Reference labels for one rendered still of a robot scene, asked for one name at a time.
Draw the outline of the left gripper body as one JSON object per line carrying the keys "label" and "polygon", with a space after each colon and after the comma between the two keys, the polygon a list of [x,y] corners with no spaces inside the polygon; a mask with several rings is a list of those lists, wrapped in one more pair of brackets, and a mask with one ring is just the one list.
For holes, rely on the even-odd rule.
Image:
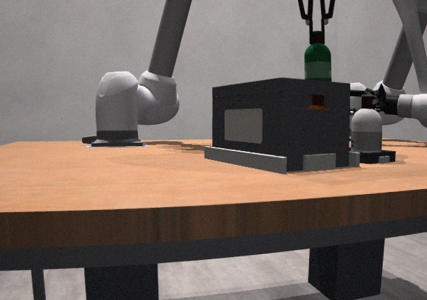
{"label": "left gripper body", "polygon": [[373,105],[373,109],[381,109],[380,112],[385,114],[398,115],[397,114],[397,101],[399,96],[390,96],[385,97],[384,102],[380,102],[377,105]]}

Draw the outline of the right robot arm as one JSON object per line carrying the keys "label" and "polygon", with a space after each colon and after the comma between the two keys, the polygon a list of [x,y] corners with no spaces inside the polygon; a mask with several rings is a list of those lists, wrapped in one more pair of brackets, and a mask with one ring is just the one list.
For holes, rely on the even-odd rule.
{"label": "right robot arm", "polygon": [[165,123],[177,114],[180,101],[172,74],[191,2],[166,0],[148,71],[138,81],[127,71],[101,78],[96,93],[96,134],[84,136],[83,143],[142,146],[138,125]]}

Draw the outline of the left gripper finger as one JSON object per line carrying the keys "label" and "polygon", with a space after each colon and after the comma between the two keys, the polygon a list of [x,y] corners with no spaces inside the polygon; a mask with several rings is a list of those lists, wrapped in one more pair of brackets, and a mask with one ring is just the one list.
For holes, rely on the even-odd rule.
{"label": "left gripper finger", "polygon": [[366,90],[350,90],[350,96],[362,97],[362,94],[372,94],[372,99],[376,99],[375,94],[372,89],[366,88]]}
{"label": "left gripper finger", "polygon": [[[377,104],[379,104],[380,103],[380,101],[378,100],[378,101],[376,101],[375,103],[372,103],[373,105],[377,105]],[[361,108],[358,108],[358,109],[355,109],[355,108],[353,108],[353,109],[350,109],[350,116],[353,116],[358,110],[360,110]],[[380,110],[381,109],[374,109],[374,110],[376,110],[379,114],[380,114]]]}

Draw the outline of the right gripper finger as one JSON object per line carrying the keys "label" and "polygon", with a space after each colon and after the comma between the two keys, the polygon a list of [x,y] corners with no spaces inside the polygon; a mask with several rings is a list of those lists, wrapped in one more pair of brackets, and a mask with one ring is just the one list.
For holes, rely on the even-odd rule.
{"label": "right gripper finger", "polygon": [[325,40],[324,40],[324,25],[327,25],[328,22],[329,22],[328,19],[332,18],[332,16],[333,16],[334,4],[335,4],[335,0],[330,0],[329,12],[326,14],[324,0],[320,0],[321,14],[322,14],[321,26],[322,26],[322,43],[323,44],[325,44]]}
{"label": "right gripper finger", "polygon": [[309,43],[313,44],[313,0],[308,0],[308,14],[305,14],[302,0],[298,0],[299,9],[302,19],[306,20],[306,25],[309,26]]}

